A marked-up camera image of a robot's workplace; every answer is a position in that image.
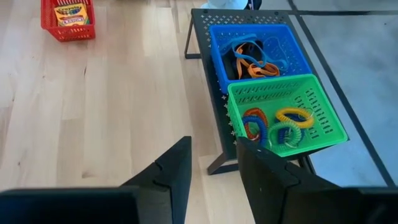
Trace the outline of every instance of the black metal table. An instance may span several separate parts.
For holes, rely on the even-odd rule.
[[[287,24],[296,36],[297,42],[303,50],[312,70],[315,71],[315,69],[311,64],[300,39],[298,38],[294,26],[289,19],[289,15],[286,12],[265,10],[192,9],[191,14],[192,18],[184,54],[186,59],[202,59],[218,132],[220,134],[221,147],[223,148],[223,153],[207,168],[207,172],[209,175],[212,175],[235,171],[238,170],[238,163],[231,163],[230,161],[236,161],[236,137],[234,135],[232,122],[229,119],[229,114],[226,109],[228,97],[221,92],[210,55],[211,45],[210,34],[208,31],[209,26],[218,24]],[[195,27],[200,54],[189,54],[187,52],[192,27]],[[302,167],[315,173],[308,154],[294,155],[287,159],[298,159],[298,162]]]

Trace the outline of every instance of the perforated metal shelf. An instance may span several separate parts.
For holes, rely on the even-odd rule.
[[[212,10],[212,9],[192,9],[192,19],[197,35],[198,46],[205,69],[207,84],[213,103],[213,109],[217,121],[223,152],[226,159],[236,158],[236,138],[232,129],[229,114],[226,109],[228,97],[223,95],[218,85],[218,79],[210,55],[210,35],[209,26],[216,24],[287,24],[294,33],[300,48],[309,62],[311,69],[315,71],[305,49],[298,38],[296,30],[289,19],[289,15],[279,11],[249,11],[249,10]],[[302,155],[297,155],[291,159],[297,159]]]

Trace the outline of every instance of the plastic basket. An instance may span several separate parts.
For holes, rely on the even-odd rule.
[[[238,24],[210,26],[211,57],[216,68],[216,74],[223,93],[227,93],[228,85],[237,82],[246,82],[251,79],[229,80],[221,58],[220,47],[223,47],[232,38],[243,35],[256,34],[264,43],[264,51],[268,57],[288,62],[286,71],[280,71],[281,76],[301,75],[312,73],[295,37],[288,25],[284,24]]]
[[[291,156],[347,141],[347,134],[315,75],[297,75],[230,84],[228,113],[236,136],[247,137],[242,116],[258,107],[275,123],[276,111],[286,107],[310,108],[315,123],[305,129],[304,138],[296,148],[274,151],[279,156]]]
[[[84,3],[87,7],[87,14],[90,18],[90,24],[84,26],[58,26],[54,8],[67,4]],[[41,5],[42,28],[49,31],[57,40],[87,40],[95,38],[95,16],[92,0],[42,0]]]

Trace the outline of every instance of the red basket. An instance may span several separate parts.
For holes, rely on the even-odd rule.
[[[89,25],[83,26],[58,26],[54,8],[67,4],[83,3],[87,6]],[[48,30],[59,41],[88,40],[95,38],[95,16],[92,0],[42,0],[42,28]]]

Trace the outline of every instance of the gray floor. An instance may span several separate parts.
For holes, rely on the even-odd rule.
[[[295,0],[300,10],[398,10],[396,0]],[[287,1],[263,0],[262,9],[290,9]],[[397,16],[304,16],[322,53],[377,153],[398,184]],[[316,55],[291,17],[350,141],[311,155],[318,175],[339,185],[384,185]]]

